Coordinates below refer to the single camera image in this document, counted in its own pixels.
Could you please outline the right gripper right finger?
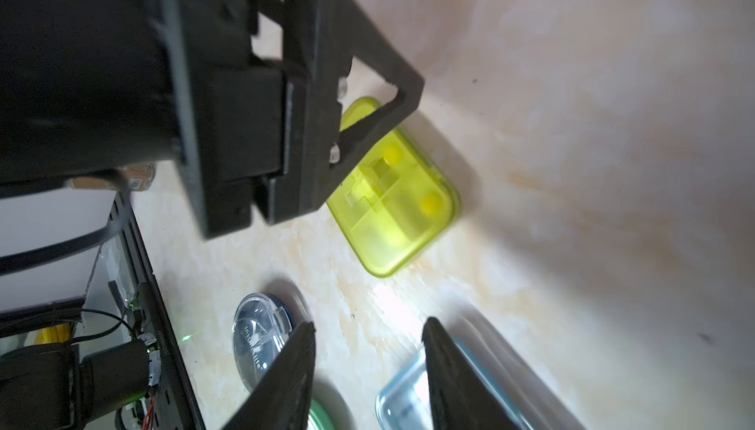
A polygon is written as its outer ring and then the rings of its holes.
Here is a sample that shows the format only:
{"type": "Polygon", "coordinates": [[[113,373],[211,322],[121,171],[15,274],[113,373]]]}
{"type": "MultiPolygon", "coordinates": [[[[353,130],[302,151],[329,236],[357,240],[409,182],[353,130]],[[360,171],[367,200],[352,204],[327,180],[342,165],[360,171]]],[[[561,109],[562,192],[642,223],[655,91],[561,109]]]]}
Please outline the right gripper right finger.
{"type": "Polygon", "coordinates": [[[516,423],[462,355],[440,320],[423,328],[430,408],[436,429],[515,429],[516,423]]]}

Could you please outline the teal rectangular pillbox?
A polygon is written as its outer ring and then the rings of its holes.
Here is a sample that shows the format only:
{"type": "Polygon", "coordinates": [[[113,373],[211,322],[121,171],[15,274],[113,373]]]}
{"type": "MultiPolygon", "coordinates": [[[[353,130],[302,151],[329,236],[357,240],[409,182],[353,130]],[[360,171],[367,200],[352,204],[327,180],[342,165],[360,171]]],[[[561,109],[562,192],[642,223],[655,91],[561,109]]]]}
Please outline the teal rectangular pillbox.
{"type": "MultiPolygon", "coordinates": [[[[468,345],[454,338],[462,355],[469,362],[478,378],[493,394],[507,415],[519,429],[533,429],[534,426],[524,416],[511,397],[503,390],[499,381],[489,373],[468,345]]],[[[430,405],[430,388],[426,367],[426,353],[420,349],[415,357],[397,373],[377,394],[377,422],[383,429],[433,429],[430,405]]]]}

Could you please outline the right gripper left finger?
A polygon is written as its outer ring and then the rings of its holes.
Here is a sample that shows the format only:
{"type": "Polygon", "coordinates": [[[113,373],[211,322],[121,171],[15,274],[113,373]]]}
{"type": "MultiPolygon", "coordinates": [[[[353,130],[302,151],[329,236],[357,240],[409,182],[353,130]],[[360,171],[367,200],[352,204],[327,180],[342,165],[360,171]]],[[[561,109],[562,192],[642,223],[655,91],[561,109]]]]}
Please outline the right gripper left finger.
{"type": "Polygon", "coordinates": [[[307,429],[315,365],[316,328],[305,322],[224,429],[307,429]]]}

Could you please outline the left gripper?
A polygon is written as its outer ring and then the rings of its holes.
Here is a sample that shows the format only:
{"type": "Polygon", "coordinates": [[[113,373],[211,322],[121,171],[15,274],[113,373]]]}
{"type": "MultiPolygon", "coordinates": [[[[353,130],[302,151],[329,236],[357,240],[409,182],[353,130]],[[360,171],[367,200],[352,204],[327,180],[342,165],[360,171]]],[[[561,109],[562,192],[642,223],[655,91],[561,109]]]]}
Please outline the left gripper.
{"type": "Polygon", "coordinates": [[[249,182],[205,182],[145,0],[1,0],[1,193],[181,158],[213,239],[252,223],[249,182]]]}

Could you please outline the green round pillbox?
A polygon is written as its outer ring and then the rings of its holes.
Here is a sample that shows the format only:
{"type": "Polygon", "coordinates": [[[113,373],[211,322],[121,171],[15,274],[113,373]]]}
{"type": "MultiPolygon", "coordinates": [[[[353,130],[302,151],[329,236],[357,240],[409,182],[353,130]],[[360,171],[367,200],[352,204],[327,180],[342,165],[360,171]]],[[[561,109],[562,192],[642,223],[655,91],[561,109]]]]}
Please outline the green round pillbox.
{"type": "Polygon", "coordinates": [[[335,425],[326,409],[316,400],[311,400],[308,414],[308,430],[335,430],[335,425]]]}

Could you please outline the navy round pillbox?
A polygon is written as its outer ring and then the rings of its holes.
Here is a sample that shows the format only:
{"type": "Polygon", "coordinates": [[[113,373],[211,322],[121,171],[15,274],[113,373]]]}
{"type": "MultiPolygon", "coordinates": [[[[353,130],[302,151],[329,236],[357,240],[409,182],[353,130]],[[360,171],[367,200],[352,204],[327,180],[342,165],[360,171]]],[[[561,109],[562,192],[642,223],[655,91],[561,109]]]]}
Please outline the navy round pillbox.
{"type": "Polygon", "coordinates": [[[234,315],[233,353],[245,388],[253,393],[293,333],[289,309],[274,294],[246,296],[234,315]]]}

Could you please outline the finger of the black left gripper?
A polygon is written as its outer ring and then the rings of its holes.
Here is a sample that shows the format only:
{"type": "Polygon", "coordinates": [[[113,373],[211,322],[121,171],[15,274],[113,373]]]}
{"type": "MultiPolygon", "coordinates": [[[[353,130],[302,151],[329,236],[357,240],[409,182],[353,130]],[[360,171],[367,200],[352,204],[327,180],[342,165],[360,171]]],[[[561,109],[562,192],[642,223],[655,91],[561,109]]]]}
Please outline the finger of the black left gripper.
{"type": "Polygon", "coordinates": [[[256,195],[269,225],[319,210],[367,153],[419,107],[424,77],[389,43],[355,0],[266,0],[280,24],[283,172],[256,195]],[[359,60],[395,97],[367,119],[340,128],[340,82],[359,60]]]}

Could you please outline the lime green pillbox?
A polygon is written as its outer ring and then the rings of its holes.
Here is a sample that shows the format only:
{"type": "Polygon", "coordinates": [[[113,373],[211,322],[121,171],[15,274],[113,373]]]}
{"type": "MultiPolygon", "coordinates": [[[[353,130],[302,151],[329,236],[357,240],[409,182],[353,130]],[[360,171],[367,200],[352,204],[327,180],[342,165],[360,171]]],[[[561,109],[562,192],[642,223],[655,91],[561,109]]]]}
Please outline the lime green pillbox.
{"type": "Polygon", "coordinates": [[[402,127],[385,135],[326,202],[364,269],[387,278],[457,218],[456,188],[402,127]]]}

